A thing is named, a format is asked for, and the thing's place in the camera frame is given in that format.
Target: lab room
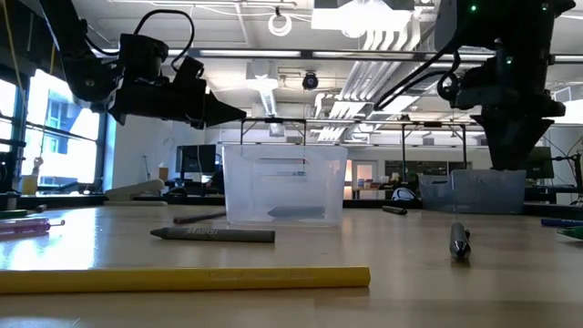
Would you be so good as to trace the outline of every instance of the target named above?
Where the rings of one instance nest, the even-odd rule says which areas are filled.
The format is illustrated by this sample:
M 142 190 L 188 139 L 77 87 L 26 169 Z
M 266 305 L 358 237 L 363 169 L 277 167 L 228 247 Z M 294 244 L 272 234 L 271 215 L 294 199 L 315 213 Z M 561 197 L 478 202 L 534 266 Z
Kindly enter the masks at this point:
M 0 328 L 579 327 L 583 0 L 0 0 Z

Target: security camera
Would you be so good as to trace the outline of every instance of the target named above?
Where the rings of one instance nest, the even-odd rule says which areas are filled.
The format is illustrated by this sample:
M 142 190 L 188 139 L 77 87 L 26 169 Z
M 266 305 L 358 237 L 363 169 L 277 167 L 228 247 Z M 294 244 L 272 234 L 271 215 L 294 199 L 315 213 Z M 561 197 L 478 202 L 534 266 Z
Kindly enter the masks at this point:
M 305 90 L 314 90 L 318 87 L 318 77 L 316 77 L 316 73 L 308 72 L 306 76 L 303 78 L 302 86 Z

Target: green marker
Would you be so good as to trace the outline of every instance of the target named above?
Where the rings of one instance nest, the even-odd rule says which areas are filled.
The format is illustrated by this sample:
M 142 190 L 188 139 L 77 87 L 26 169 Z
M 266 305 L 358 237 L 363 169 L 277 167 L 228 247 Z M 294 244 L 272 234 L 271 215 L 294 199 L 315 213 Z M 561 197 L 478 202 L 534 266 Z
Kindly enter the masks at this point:
M 583 241 L 583 227 L 559 229 L 557 233 Z
M 26 210 L 0 210 L 0 220 L 24 218 L 28 214 Z

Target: blue marker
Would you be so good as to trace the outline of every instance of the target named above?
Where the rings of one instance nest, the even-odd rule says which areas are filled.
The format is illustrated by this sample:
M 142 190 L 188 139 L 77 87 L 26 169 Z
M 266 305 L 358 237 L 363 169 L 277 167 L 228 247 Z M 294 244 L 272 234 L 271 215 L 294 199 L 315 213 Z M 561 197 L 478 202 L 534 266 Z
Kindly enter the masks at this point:
M 583 220 L 555 220 L 555 219 L 543 219 L 540 221 L 543 227 L 581 227 L 583 226 Z

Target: transparent plastic bin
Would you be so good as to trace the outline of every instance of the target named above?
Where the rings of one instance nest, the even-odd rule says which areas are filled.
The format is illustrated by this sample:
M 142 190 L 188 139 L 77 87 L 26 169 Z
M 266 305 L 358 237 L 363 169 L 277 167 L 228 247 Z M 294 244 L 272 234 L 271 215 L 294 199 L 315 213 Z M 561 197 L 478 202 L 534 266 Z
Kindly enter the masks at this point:
M 347 154 L 343 147 L 224 147 L 229 222 L 339 225 Z
M 457 213 L 522 213 L 527 173 L 457 169 L 446 176 L 419 176 L 424 209 Z
M 454 211 L 454 190 L 448 176 L 419 176 L 419 190 L 426 210 Z
M 493 169 L 452 171 L 458 213 L 520 214 L 525 202 L 527 172 Z

